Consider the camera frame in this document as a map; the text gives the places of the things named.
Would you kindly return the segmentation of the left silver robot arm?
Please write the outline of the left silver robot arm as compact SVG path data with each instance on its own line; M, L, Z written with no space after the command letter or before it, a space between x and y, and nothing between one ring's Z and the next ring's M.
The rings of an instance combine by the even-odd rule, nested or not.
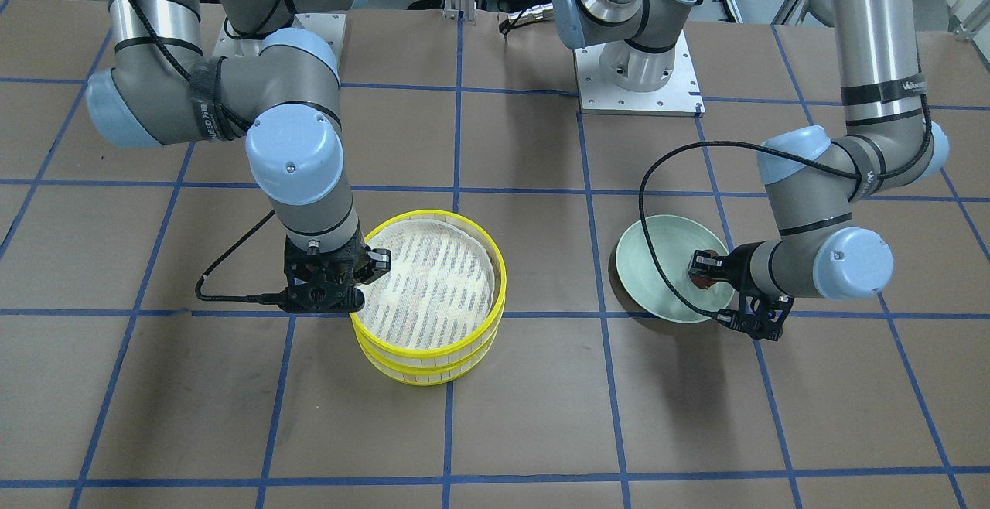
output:
M586 106L657 99L678 78L678 41L697 0L552 0L558 36L590 67ZM639 220L616 247L633 301L676 323L711 319L754 340L777 340L798 298L849 300L880 292L894 260L852 208L944 166L947 136L931 121L913 0L832 0L846 133L819 125L748 145L779 237L729 251L693 220L648 216L654 162L640 182Z

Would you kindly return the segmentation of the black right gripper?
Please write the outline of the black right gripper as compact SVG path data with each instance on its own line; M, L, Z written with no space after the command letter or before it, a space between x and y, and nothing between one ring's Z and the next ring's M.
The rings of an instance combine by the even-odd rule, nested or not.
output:
M376 272L391 270L392 252L369 248L361 237L352 237L330 252L297 248L286 240L282 309L290 314L350 314L365 306L359 284L376 281Z

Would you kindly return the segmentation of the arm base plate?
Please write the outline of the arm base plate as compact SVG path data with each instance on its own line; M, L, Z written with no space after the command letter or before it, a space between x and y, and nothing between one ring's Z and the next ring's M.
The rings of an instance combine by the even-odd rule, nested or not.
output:
M635 50L625 41L574 50L574 69L585 114L706 113L683 32L672 50L658 54Z
M347 30L347 16L344 13L297 13L291 27L306 29L317 34L331 47L337 59L342 57L344 34ZM240 36L240 33L234 31L229 20L225 19L213 45L213 56L244 57L258 56L261 53L263 38L240 38Z

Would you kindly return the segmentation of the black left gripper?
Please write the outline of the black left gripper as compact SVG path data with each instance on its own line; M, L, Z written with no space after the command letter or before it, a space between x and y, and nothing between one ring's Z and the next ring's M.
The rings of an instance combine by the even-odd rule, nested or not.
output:
M689 307L697 314L708 316L725 328L738 330L754 340L779 340L783 332L783 322L794 306L794 298L788 295L771 295L757 286L750 262L758 244L740 245L731 253L719 255L722 271L719 282L727 282L739 293L738 307L735 309L699 309Z

